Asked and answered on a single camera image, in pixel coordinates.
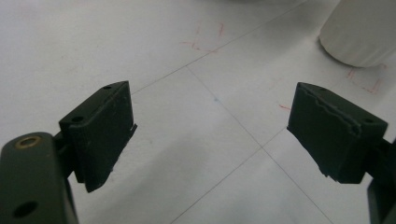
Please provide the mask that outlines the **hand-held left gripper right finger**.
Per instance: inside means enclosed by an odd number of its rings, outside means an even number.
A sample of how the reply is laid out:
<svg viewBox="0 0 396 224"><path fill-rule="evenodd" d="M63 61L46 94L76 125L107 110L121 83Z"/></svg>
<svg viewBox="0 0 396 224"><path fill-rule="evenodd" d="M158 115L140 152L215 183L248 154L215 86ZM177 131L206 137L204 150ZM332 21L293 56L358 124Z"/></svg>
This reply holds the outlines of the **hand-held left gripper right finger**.
<svg viewBox="0 0 396 224"><path fill-rule="evenodd" d="M381 149L388 124L379 117L320 86L299 82L289 123L290 131L319 170L342 184L359 184L368 173L381 184L389 168Z"/></svg>

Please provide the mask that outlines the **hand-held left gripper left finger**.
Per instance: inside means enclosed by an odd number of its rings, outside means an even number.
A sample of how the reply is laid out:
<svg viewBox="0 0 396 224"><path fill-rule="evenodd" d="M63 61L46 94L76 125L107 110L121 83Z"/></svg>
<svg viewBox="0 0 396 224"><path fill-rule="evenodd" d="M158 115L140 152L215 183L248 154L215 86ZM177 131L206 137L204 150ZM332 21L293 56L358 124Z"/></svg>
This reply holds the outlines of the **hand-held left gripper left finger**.
<svg viewBox="0 0 396 224"><path fill-rule="evenodd" d="M75 150L78 182L88 192L101 188L137 128L129 83L100 88L59 125L66 144Z"/></svg>

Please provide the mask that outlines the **white cup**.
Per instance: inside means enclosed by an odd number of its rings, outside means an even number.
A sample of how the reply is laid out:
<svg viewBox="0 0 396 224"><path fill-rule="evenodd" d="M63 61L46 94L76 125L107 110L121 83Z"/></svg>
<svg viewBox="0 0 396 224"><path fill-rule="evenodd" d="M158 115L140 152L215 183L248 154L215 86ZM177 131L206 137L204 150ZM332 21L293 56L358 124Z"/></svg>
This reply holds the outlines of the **white cup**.
<svg viewBox="0 0 396 224"><path fill-rule="evenodd" d="M318 38L341 63L379 65L396 51L396 0L340 0Z"/></svg>

